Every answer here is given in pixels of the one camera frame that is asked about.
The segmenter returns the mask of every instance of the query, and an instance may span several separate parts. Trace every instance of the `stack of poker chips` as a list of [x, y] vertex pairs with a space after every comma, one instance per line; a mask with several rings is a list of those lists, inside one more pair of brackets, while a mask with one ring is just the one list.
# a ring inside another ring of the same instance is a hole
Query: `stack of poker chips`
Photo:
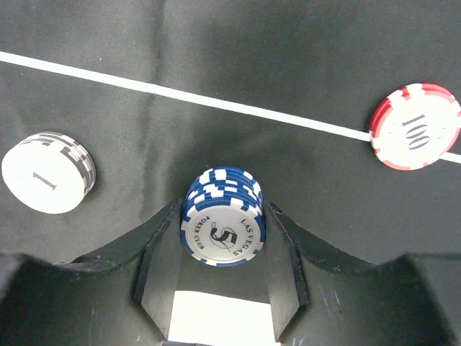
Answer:
[[187, 193], [180, 234], [185, 249], [208, 265], [249, 261], [266, 238], [259, 183], [237, 167], [208, 169]]

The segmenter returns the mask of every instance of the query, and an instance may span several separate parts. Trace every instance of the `red poker chip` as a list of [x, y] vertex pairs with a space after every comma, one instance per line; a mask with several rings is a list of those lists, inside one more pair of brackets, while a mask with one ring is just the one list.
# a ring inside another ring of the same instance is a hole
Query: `red poker chip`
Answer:
[[460, 134], [461, 107], [446, 88], [411, 84], [386, 97], [370, 122], [380, 161], [399, 170], [426, 167], [448, 151]]

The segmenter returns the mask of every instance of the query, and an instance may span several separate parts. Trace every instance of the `white line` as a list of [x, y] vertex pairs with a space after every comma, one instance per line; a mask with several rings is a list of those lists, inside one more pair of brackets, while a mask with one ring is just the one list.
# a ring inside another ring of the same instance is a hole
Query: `white line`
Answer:
[[461, 155], [454, 153], [445, 153], [442, 155], [441, 159], [454, 162], [456, 164], [461, 164]]
[[[149, 94], [157, 94], [170, 97], [172, 99], [179, 99], [181, 101], [195, 103], [197, 105], [204, 105], [208, 107], [219, 108], [221, 110], [230, 110], [232, 112], [254, 115], [257, 117], [280, 121], [281, 123], [303, 126], [304, 128], [312, 128], [313, 130], [319, 130], [343, 137], [358, 139], [360, 141], [370, 141], [370, 135], [366, 132], [352, 130], [350, 128], [343, 128], [341, 126], [322, 123], [321, 121], [306, 119], [304, 117], [297, 117], [286, 113], [275, 112], [273, 110], [265, 110], [264, 108], [242, 105], [240, 103], [196, 95], [190, 92], [182, 92], [156, 84], [149, 84], [142, 81], [133, 81], [132, 79], [111, 76], [109, 74], [101, 74], [99, 72], [83, 70], [82, 68], [60, 65], [59, 63], [50, 63], [48, 61], [28, 58], [26, 56], [18, 56], [16, 54], [6, 52], [0, 52], [0, 61], [5, 63], [13, 63], [14, 65], [19, 66], [35, 68], [41, 71], [53, 72], [55, 74], [63, 74], [65, 76], [86, 79], [88, 81], [97, 81], [99, 83], [109, 84], [114, 87], [121, 87], [139, 92], [147, 92]], [[442, 158], [447, 161], [461, 164], [461, 155], [458, 154], [446, 153]]]

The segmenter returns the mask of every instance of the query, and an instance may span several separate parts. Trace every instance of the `blue poker chip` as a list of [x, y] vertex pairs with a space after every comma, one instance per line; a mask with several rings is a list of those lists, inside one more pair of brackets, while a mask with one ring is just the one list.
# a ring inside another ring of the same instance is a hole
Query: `blue poker chip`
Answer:
[[255, 179], [250, 180], [248, 177], [245, 177], [237, 171], [231, 171], [229, 169], [220, 169], [218, 171], [215, 169], [209, 169], [192, 183], [188, 194], [194, 190], [199, 190], [201, 187], [209, 183], [225, 182], [226, 180], [247, 186], [260, 199], [260, 203], [262, 203], [262, 192], [258, 182]]
[[218, 184], [218, 183], [214, 183], [214, 184], [210, 183], [200, 190], [193, 191], [192, 193], [189, 194], [189, 197], [186, 199], [186, 203], [194, 201], [198, 197], [204, 194], [210, 194], [211, 192], [221, 192], [221, 193], [224, 193], [225, 195], [227, 194], [227, 192], [234, 192], [235, 194], [239, 194], [241, 199], [248, 200], [255, 207], [259, 207], [262, 209], [262, 204], [260, 203], [260, 200], [252, 193], [252, 191], [245, 190], [241, 187], [237, 187], [236, 185], [227, 185], [227, 184]]
[[230, 267], [254, 258], [264, 246], [263, 218], [235, 198], [212, 198], [192, 205], [183, 217], [184, 248], [207, 265]]
[[221, 190], [221, 191], [234, 191], [243, 193], [245, 196], [249, 196], [252, 200], [261, 204], [261, 199], [254, 194], [254, 192], [242, 183], [234, 184], [230, 180], [220, 180], [217, 182], [209, 182], [202, 186], [197, 186], [196, 190], [191, 190], [187, 194], [187, 199], [190, 200], [198, 195], [202, 191]]
[[197, 205], [198, 203], [202, 202], [203, 200], [213, 200], [215, 198], [235, 198], [237, 200], [241, 200], [244, 205], [250, 205], [255, 210], [258, 211], [260, 215], [262, 215], [262, 209], [260, 205], [256, 203], [255, 200], [253, 200], [249, 196], [245, 196], [243, 193], [239, 192], [231, 192], [231, 191], [216, 191], [216, 192], [201, 192], [199, 195], [195, 196], [195, 198], [192, 198], [191, 200], [188, 200], [186, 202], [185, 206], [185, 213], [193, 206]]
[[233, 167], [233, 166], [218, 166], [218, 167], [213, 168], [212, 170], [218, 171], [221, 169], [224, 169], [225, 171], [229, 173], [236, 173], [239, 175], [243, 175], [246, 179], [253, 181], [253, 182], [257, 182], [256, 179], [254, 179], [254, 177], [250, 173], [248, 173], [245, 169], [242, 169], [242, 168]]

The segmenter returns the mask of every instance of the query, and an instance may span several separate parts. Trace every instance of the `poker chip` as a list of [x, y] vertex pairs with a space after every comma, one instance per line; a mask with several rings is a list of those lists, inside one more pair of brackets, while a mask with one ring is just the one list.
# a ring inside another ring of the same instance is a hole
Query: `poker chip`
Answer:
[[384, 164], [414, 170], [440, 159], [455, 144], [460, 129], [461, 106], [450, 91], [432, 83], [411, 84], [376, 109], [370, 140]]
[[18, 200], [49, 214], [76, 208], [96, 181], [88, 151], [54, 132], [37, 133], [18, 143], [3, 158], [1, 174]]
[[251, 260], [266, 238], [259, 183], [237, 167], [208, 169], [187, 192], [180, 238], [207, 265], [230, 267]]

